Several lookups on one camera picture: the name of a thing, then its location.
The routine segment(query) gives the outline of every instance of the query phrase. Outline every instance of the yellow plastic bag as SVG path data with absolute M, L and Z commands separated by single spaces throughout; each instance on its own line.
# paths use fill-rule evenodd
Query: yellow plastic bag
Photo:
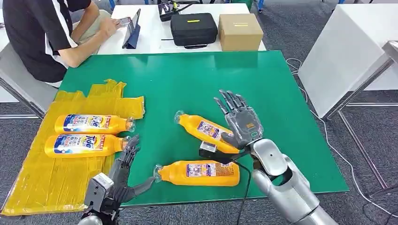
M 44 144 L 55 134 L 54 123 L 62 114 L 112 114 L 141 119 L 144 97 L 122 98 L 125 83 L 106 80 L 93 84 L 88 97 L 81 91 L 59 91 L 43 119 L 31 149 L 23 162 L 2 210 L 3 215 L 81 211 L 88 181 L 100 172 L 108 173 L 114 156 L 50 158 Z

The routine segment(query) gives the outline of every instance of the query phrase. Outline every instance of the white cable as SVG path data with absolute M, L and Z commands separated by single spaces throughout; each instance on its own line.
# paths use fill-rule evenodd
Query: white cable
M 298 61 L 298 62 L 299 62 L 299 67 L 296 68 L 296 67 L 293 66 L 292 64 L 288 63 L 288 60 Z M 289 59 L 286 60 L 286 63 L 287 63 L 289 66 L 291 66 L 293 69 L 295 69 L 295 71 L 293 71 L 291 74 L 292 74 L 292 75 L 297 75 L 297 73 L 298 73 L 298 71 L 299 71 L 299 69 L 300 69 L 300 67 L 301 67 L 301 65 L 302 65 L 301 61 L 298 60 L 298 59 L 295 59 L 295 58 L 289 58 Z M 300 90 L 301 90 L 302 92 L 304 92 L 305 97 L 306 97 L 306 102 L 308 102 L 307 92 L 306 92 L 303 88 L 301 88 L 301 87 L 298 87 L 298 88 L 300 88 Z M 398 218 L 397 215 L 392 214 L 391 212 L 387 211 L 385 208 L 381 207 L 380 205 L 378 205 L 378 204 L 372 202 L 371 200 L 369 200 L 368 198 L 365 197 L 365 195 L 362 193 L 362 191 L 361 191 L 361 189 L 360 189 L 360 187 L 359 187 L 359 185 L 358 185 L 358 183 L 357 183 L 357 180 L 356 180 L 356 178 L 355 178 L 354 167 L 353 167 L 353 165 L 352 165 L 347 159 L 345 159 L 345 158 L 343 157 L 343 155 L 341 155 L 340 152 L 338 152 L 338 151 L 329 143 L 328 131 L 326 130 L 326 123 L 325 123 L 325 121 L 323 121 L 321 118 L 319 118 L 311 109 L 310 109 L 310 112 L 311 112 L 317 119 L 319 119 L 319 120 L 323 123 L 323 128 L 325 129 L 326 143 L 328 144 L 328 146 L 329 146 L 330 148 L 332 148 L 332 149 L 333 149 L 333 150 L 334 150 L 334 151 L 335 151 L 335 152 L 336 152 L 336 153 L 337 153 L 349 166 L 350 166 L 350 168 L 351 168 L 352 180 L 354 181 L 355 187 L 357 188 L 359 194 L 360 194 L 366 201 L 368 201 L 369 203 L 372 203 L 374 206 L 376 206 L 376 207 L 378 207 L 379 209 L 383 210 L 383 211 L 386 212 L 387 214 L 392 215 L 392 216 L 395 217 L 395 218 Z

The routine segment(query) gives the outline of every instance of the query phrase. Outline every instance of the bottle cap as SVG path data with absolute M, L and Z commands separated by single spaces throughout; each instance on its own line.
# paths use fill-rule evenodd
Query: bottle cap
M 126 148 L 127 144 L 129 143 L 129 140 L 130 140 L 130 139 L 131 139 L 130 136 L 125 136 L 125 137 L 122 139 L 122 150 L 123 150 L 123 151 L 125 150 L 125 148 Z
M 136 123 L 134 122 L 134 118 L 128 117 L 126 120 L 126 130 L 134 132 L 135 129 L 136 129 Z
M 182 111 L 182 110 L 177 111 L 176 114 L 175 114 L 175 116 L 174 116 L 174 122 L 175 122 L 176 124 L 179 124 L 179 123 L 180 123 L 180 116 L 182 116 L 182 115 L 184 115 L 184 114 L 185 114 L 185 113 L 184 113 L 184 111 Z
M 162 181 L 161 175 L 159 174 L 159 171 L 163 169 L 162 165 L 156 164 L 155 168 L 153 169 L 153 177 L 155 178 L 155 182 L 159 183 Z

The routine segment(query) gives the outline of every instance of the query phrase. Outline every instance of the black t-shirt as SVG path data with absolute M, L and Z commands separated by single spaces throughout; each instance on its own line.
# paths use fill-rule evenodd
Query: black t-shirt
M 91 0 L 4 0 L 3 16 L 12 47 L 38 80 L 61 81 L 68 66 L 58 50 L 74 48 L 69 11 L 87 8 Z

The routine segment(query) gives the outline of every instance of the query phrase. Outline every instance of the black carrying case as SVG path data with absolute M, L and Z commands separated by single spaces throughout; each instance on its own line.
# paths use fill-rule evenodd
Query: black carrying case
M 171 17 L 170 28 L 177 46 L 210 44 L 218 33 L 210 13 L 175 14 Z

